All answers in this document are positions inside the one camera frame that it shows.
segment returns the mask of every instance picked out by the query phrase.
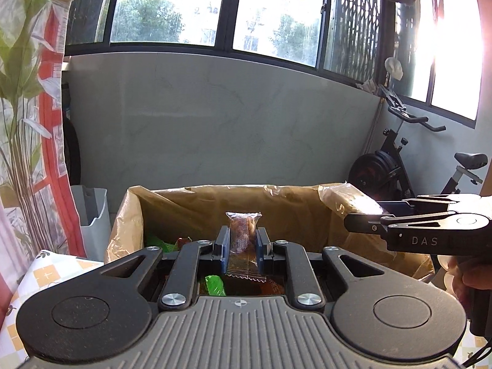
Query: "circular pad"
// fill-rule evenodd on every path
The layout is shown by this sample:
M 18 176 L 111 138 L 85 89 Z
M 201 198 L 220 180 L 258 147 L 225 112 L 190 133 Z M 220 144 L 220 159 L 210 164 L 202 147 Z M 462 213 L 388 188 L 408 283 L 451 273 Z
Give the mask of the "circular pad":
M 53 320 L 68 329 L 88 329 L 108 317 L 109 305 L 94 297 L 71 297 L 55 305 Z
M 431 309 L 422 300 L 409 296 L 392 296 L 374 305 L 374 315 L 385 325 L 397 329 L 413 329 L 425 324 L 431 317 Z
M 445 291 L 387 272 L 349 283 L 330 322 L 358 351 L 393 362 L 425 362 L 454 354 L 466 316 Z
M 16 325 L 28 355 L 75 364 L 122 353 L 151 319 L 149 303 L 128 279 L 82 275 L 29 298 Z

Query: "window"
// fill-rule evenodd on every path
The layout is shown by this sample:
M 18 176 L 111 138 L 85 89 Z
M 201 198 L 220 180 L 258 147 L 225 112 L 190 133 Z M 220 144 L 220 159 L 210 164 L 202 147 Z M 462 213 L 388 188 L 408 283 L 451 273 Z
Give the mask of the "window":
M 482 28 L 477 0 L 444 0 L 437 24 L 432 105 L 475 120 L 482 81 Z
M 382 62 L 394 43 L 403 78 L 390 86 L 404 102 L 473 126 L 483 53 L 478 3 L 445 3 L 446 18 L 437 21 L 432 0 L 410 6 L 385 0 L 74 0 L 66 54 L 206 52 L 355 85 L 384 80 Z
M 73 0 L 68 14 L 66 44 L 101 42 L 109 0 Z
M 258 51 L 258 38 L 253 36 L 245 36 L 244 51 Z
M 444 0 L 435 20 L 432 0 L 397 5 L 395 56 L 403 67 L 392 81 L 400 95 L 474 121 L 482 79 L 483 41 L 477 0 Z
M 323 0 L 239 0 L 233 48 L 314 66 L 322 5 Z
M 117 0 L 111 42 L 212 46 L 222 0 Z
M 381 0 L 331 0 L 324 68 L 364 82 L 376 64 Z
M 432 0 L 397 4 L 395 57 L 402 63 L 403 78 L 393 81 L 396 93 L 426 102 L 436 37 Z
M 216 34 L 217 31 L 215 29 L 202 29 L 201 44 L 205 44 L 206 46 L 215 45 Z

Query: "metal grille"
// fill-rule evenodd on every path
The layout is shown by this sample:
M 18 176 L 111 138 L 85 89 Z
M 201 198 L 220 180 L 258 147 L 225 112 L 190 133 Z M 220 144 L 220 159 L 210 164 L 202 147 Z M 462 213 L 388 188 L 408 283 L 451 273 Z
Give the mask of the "metal grille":
M 402 63 L 404 76 L 401 81 L 392 80 L 391 85 L 396 93 L 405 96 L 411 96 L 413 90 L 419 7 L 420 0 L 414 6 L 396 4 L 395 57 Z
M 326 69 L 358 81 L 373 77 L 381 0 L 332 0 L 335 13 L 331 59 Z

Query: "metal screw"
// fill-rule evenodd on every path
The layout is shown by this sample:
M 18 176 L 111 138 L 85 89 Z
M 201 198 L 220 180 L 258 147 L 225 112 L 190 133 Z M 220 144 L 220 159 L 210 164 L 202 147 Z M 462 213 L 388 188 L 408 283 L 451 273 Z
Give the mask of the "metal screw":
M 166 294 L 161 299 L 162 303 L 175 307 L 176 305 L 182 305 L 186 302 L 186 297 L 183 294 L 170 293 Z
M 316 305 L 321 302 L 321 297 L 318 294 L 305 293 L 297 297 L 297 302 L 302 305 Z

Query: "marble wall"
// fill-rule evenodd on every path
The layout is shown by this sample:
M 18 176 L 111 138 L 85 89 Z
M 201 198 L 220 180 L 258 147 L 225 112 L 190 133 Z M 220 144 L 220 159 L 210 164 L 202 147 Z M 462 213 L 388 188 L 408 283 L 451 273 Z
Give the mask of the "marble wall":
M 132 185 L 344 181 L 378 98 L 285 68 L 204 55 L 72 57 L 82 182 L 115 213 Z

